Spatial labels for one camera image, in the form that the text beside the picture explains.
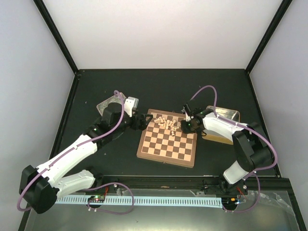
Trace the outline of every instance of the wooden chessboard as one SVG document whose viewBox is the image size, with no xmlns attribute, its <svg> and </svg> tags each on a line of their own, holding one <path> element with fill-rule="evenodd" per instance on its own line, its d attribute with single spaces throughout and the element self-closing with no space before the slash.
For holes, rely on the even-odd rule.
<svg viewBox="0 0 308 231">
<path fill-rule="evenodd" d="M 197 134 L 184 134 L 181 128 L 171 135 L 170 128 L 165 129 L 154 120 L 165 117 L 166 120 L 176 120 L 174 126 L 180 127 L 184 120 L 183 114 L 149 109 L 148 114 L 153 115 L 146 130 L 142 132 L 137 157 L 165 162 L 184 167 L 193 167 L 196 152 Z"/>
</svg>

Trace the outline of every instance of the black table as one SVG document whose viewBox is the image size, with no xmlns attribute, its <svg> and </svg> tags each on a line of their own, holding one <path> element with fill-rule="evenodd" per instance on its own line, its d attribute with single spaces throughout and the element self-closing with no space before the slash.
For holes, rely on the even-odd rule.
<svg viewBox="0 0 308 231">
<path fill-rule="evenodd" d="M 218 107 L 238 110 L 241 122 L 262 124 L 249 76 L 243 69 L 125 69 L 81 70 L 81 76 L 69 111 L 60 151 L 74 142 L 99 117 L 96 105 L 113 95 L 114 90 L 139 98 L 138 109 L 149 108 L 180 113 L 182 106 L 200 87 L 213 85 L 218 92 Z M 211 89 L 196 100 L 204 107 L 213 105 Z M 89 156 L 69 174 L 94 167 L 105 176 L 218 176 L 234 161 L 232 145 L 206 141 L 198 137 L 195 165 L 179 167 L 136 157 L 141 131 L 128 129 L 119 139 Z M 275 170 L 258 172 L 275 176 Z"/>
</svg>

